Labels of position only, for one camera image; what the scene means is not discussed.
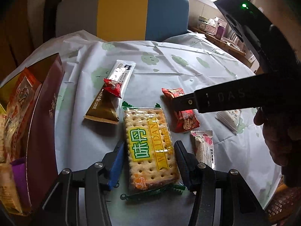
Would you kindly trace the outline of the person's right hand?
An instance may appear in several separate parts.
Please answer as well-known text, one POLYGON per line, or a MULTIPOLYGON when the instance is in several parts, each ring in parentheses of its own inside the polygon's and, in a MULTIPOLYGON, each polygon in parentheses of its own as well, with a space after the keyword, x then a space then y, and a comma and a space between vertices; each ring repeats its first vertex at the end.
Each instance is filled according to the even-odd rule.
POLYGON ((259 108, 254 124, 262 126, 265 143, 275 164, 287 166, 294 147, 300 144, 300 122, 259 108))

